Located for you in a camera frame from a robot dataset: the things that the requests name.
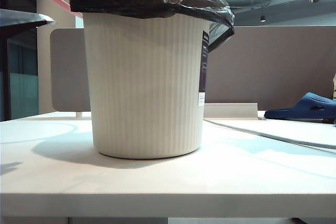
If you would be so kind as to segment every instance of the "glass window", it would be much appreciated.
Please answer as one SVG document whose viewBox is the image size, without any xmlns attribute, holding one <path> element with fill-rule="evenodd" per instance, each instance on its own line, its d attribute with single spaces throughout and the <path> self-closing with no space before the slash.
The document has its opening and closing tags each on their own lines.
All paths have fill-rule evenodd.
<svg viewBox="0 0 336 224">
<path fill-rule="evenodd" d="M 36 13 L 36 0 L 0 0 L 0 8 Z M 0 44 L 0 120 L 37 115 L 37 29 L 20 33 Z"/>
</svg>

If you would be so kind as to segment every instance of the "wall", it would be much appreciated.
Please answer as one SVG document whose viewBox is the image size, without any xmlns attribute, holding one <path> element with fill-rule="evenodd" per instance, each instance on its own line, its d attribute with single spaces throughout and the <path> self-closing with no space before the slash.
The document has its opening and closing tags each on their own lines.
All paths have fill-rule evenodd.
<svg viewBox="0 0 336 224">
<path fill-rule="evenodd" d="M 335 26 L 236 27 L 210 53 L 206 102 L 289 108 L 307 92 L 332 98 Z"/>
<path fill-rule="evenodd" d="M 54 111 L 51 105 L 50 33 L 56 28 L 75 27 L 75 17 L 49 0 L 37 0 L 37 12 L 56 21 L 54 25 L 38 28 L 39 113 L 42 114 Z"/>
</svg>

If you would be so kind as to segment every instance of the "blue slipper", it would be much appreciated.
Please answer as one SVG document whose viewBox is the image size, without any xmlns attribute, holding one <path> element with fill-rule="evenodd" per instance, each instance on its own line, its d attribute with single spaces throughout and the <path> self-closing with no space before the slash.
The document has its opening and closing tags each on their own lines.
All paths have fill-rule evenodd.
<svg viewBox="0 0 336 224">
<path fill-rule="evenodd" d="M 331 100 L 309 92 L 305 94 L 293 108 L 266 111 L 265 118 L 335 119 L 336 100 Z"/>
</svg>

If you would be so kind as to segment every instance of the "ceiling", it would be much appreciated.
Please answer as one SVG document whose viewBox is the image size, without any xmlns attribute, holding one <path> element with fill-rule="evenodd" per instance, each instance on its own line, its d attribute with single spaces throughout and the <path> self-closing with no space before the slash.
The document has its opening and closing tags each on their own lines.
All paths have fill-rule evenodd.
<svg viewBox="0 0 336 224">
<path fill-rule="evenodd" d="M 336 16 L 336 0 L 320 0 L 315 4 L 308 0 L 227 0 L 227 2 L 236 14 L 235 24 L 243 26 L 286 24 L 286 19 L 297 21 L 311 16 L 319 18 L 319 15 L 324 15 L 325 18 L 326 14 L 335 14 Z M 266 18 L 272 17 L 272 19 L 269 18 L 267 22 L 261 23 L 261 15 L 266 15 Z M 321 24 L 329 25 L 330 22 L 322 22 Z"/>
</svg>

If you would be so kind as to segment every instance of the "white desk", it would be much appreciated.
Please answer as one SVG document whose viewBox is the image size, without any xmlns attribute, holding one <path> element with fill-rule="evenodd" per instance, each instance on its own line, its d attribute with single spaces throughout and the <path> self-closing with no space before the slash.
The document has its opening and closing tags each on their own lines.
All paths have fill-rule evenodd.
<svg viewBox="0 0 336 224">
<path fill-rule="evenodd" d="M 204 123 L 192 154 L 117 159 L 74 116 L 0 123 L 4 216 L 336 217 L 336 153 Z"/>
</svg>

